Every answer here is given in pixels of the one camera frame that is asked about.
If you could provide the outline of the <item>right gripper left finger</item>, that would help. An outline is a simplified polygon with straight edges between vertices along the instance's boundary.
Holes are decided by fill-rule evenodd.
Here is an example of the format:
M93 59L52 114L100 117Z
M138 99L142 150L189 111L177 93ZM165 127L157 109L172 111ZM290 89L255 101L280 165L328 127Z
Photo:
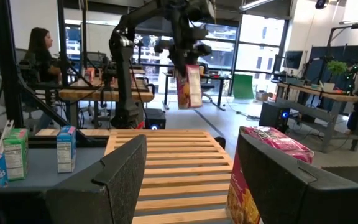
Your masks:
M53 224L131 224L145 173L138 135L47 191Z

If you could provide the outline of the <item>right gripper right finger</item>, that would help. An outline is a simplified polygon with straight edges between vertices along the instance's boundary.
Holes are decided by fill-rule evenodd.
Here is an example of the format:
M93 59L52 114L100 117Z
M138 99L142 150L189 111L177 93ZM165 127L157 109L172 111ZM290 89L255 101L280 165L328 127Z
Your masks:
M264 224L358 224L358 166L318 168L246 134L237 151Z

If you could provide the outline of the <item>pink Raisin Bran cereal box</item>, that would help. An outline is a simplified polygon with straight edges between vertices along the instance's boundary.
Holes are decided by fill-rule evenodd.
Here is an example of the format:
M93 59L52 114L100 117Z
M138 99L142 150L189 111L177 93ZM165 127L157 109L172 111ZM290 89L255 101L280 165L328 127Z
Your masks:
M311 164L314 152L279 130L266 126L241 126L239 134L247 134L279 151ZM238 154L234 156L226 213L233 224L264 224L250 189L243 177Z
M174 70L177 84L177 100L179 109L202 107L202 91L200 83L200 66L186 65L185 76Z

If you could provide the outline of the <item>wooden slatted shelf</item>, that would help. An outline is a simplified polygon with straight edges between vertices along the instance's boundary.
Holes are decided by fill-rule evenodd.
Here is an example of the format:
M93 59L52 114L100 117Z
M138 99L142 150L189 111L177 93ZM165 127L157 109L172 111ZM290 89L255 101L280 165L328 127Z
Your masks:
M147 138L145 176L133 224L212 223L224 206L232 160L205 130L114 130L105 152Z

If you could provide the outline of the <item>green Apple Jacks cereal box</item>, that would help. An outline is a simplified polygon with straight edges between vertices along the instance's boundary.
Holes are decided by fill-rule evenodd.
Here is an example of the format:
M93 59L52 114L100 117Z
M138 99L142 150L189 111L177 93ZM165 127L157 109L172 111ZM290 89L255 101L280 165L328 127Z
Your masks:
M28 130L12 129L3 139L4 156L6 160L9 181L23 180L27 177L29 164Z

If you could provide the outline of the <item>black office desk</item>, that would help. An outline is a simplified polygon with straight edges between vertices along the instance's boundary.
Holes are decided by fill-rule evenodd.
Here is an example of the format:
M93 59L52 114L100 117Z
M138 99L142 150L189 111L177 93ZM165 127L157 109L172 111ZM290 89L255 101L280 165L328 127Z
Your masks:
M163 103L164 109L169 110L170 108L168 105L168 79L173 78L173 71L170 70L169 72L164 72L163 74L165 75L165 89L164 89L164 99L163 99L162 103ZM210 73L210 74L202 75L201 79L205 80L205 82L201 84L202 96L207 97L209 99L209 102L212 103L214 106L216 106L221 111L226 111L226 109L225 109L226 105L224 103L221 103L221 99L223 96L224 81L231 80L231 78L229 78L228 76L218 75L217 73ZM207 94L208 90L212 90L214 88L214 86L209 83L210 80L218 80L219 81L218 99L217 99L216 103L213 101L212 96Z

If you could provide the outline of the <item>green panel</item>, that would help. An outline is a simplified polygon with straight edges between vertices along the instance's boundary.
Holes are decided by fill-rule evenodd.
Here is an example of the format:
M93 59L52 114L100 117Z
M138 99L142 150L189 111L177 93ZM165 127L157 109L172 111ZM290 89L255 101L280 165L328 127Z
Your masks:
M233 95L238 100L253 100L253 76L251 75L234 75Z

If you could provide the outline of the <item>black computer tower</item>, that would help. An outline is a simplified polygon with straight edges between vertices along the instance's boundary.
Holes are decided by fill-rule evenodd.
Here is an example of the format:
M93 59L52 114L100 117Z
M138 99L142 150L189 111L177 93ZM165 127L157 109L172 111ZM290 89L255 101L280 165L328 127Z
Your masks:
M157 108L146 108L145 109L145 128L146 129L165 129L166 117L165 112Z
M259 126L267 126L285 133L288 129L290 108L276 102L264 102L259 116Z

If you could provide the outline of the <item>grey table mat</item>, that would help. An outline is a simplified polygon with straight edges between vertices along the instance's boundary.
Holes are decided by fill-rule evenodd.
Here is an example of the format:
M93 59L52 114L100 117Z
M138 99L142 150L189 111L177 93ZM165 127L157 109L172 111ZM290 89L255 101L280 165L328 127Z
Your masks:
M92 186L92 175L83 171L104 156L104 148L79 148L76 150L75 170L71 173L57 172L56 149L29 149L27 151L27 176L8 183L3 190L14 187L51 187L64 189L87 189Z

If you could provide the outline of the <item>wooden background table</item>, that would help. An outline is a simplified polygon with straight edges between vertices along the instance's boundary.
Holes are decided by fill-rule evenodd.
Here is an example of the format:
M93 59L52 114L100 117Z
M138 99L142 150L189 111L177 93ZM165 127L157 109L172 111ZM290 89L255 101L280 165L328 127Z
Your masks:
M70 85L69 89L58 91L59 97L65 101L119 101L117 82L111 85L112 90L101 90L102 81L95 79L93 87L88 86L83 80L78 80ZM134 101L151 102L154 99L155 86L148 84L143 78L137 78L136 84L132 84L132 99Z

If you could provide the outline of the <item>black monitor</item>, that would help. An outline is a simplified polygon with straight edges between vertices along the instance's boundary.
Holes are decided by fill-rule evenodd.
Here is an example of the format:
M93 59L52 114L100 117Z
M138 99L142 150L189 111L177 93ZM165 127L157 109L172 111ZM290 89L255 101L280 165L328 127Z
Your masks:
M283 58L283 67L299 69L303 51L287 51Z

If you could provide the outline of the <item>long wooden workbench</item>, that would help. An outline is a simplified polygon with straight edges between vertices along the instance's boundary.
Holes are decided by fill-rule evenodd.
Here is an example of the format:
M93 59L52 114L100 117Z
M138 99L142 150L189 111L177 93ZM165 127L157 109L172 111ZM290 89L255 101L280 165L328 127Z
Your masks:
M337 118L340 114L341 108L343 108L346 103L358 103L358 96L344 95L334 91L325 92L322 90L313 89L310 86L298 86L287 83L278 83L277 87L278 89L275 100L277 103L289 107L302 115L308 115L326 123L324 126L318 123L302 121L300 118L291 116L291 119L294 119L296 122L305 124L323 134L322 145L319 149L321 152L330 151L328 146L332 140L350 140L350 150L358 150L358 124L355 131L351 134L343 134L335 130ZM307 93L312 96L312 99L319 99L320 101L332 100L333 106L330 110L327 111L313 105L308 106L306 103L302 103L300 101L291 101L289 100L289 93L292 90L297 90L300 93Z

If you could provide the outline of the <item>dark partition panel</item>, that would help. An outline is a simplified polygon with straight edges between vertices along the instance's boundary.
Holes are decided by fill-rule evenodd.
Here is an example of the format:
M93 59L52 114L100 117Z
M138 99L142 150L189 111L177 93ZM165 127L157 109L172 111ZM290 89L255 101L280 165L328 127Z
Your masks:
M333 82L335 87L342 90L348 90L352 84L352 78L347 78L345 74L331 75L324 57L326 56L327 47L313 47L310 58L313 59L306 71L306 79L312 84L318 84L319 80L323 83ZM358 62L358 45L332 46L328 56L333 60L344 62L347 66L354 65Z

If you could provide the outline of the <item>green potted plant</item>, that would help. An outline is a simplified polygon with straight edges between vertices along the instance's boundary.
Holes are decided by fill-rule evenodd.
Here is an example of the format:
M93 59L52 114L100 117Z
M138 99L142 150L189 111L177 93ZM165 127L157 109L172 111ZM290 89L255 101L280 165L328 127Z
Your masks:
M331 75L341 75L347 71L347 64L337 60L331 60L327 63L328 70Z

